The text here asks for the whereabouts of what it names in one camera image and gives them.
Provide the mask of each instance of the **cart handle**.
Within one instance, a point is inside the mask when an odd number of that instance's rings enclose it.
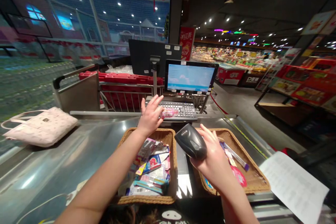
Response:
[[[91,65],[89,65],[89,66],[87,66],[87,67],[85,66],[85,67],[83,67],[83,68],[77,69],[77,70],[75,70],[75,71],[72,71],[72,72],[70,72],[70,73],[66,73],[66,74],[64,74],[64,75],[62,75],[62,76],[60,76],[60,77],[55,78],[55,79],[52,81],[52,84],[53,84],[53,86],[54,86],[54,89],[56,89],[56,90],[60,89],[60,88],[61,88],[61,87],[60,87],[60,83],[61,83],[61,81],[64,80],[65,78],[70,77],[70,76],[75,75],[75,74],[78,74],[78,73],[81,73],[81,72],[83,72],[83,71],[85,71],[85,70],[88,70],[88,69],[90,69],[90,68],[98,67],[98,66],[99,66],[98,64],[91,64]]]

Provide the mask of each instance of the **computer monitor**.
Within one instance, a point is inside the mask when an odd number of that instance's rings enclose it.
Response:
[[[218,64],[181,60],[166,60],[165,91],[189,94],[209,94],[217,74]]]
[[[158,60],[157,76],[165,77],[166,59],[181,59],[182,46],[180,45],[143,40],[129,40],[128,43],[134,74],[153,76],[150,58],[156,56]]]

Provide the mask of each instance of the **keyboard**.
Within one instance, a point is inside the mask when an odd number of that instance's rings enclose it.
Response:
[[[159,106],[174,108],[179,111],[177,116],[165,118],[164,121],[197,121],[196,110],[193,103],[183,103],[176,101],[161,101]]]

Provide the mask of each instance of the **pink handbag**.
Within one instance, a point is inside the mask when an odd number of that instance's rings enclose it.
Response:
[[[37,116],[23,117],[25,114],[37,111],[43,112]],[[21,124],[15,128],[7,128],[4,126],[7,122]],[[10,131],[3,134],[6,138],[19,140],[31,145],[49,147],[64,137],[77,123],[78,120],[76,118],[59,108],[53,107],[48,110],[36,110],[19,114],[4,121],[1,127],[10,129]]]

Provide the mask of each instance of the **paper sheet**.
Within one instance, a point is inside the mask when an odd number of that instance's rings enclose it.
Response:
[[[293,159],[276,152],[260,170],[268,179],[272,192],[304,224],[316,224],[329,189]]]

